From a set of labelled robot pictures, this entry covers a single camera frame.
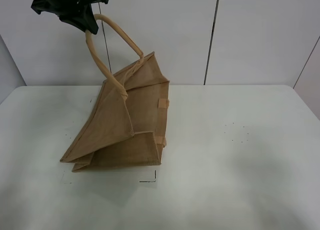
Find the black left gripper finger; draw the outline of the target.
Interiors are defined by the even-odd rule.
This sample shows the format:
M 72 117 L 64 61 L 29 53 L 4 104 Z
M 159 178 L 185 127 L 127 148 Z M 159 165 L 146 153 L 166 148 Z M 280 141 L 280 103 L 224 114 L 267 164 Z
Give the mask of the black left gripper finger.
M 91 5 L 84 5 L 68 10 L 65 14 L 59 16 L 59 20 L 83 32 L 89 31 L 94 35 L 96 35 L 99 30 Z

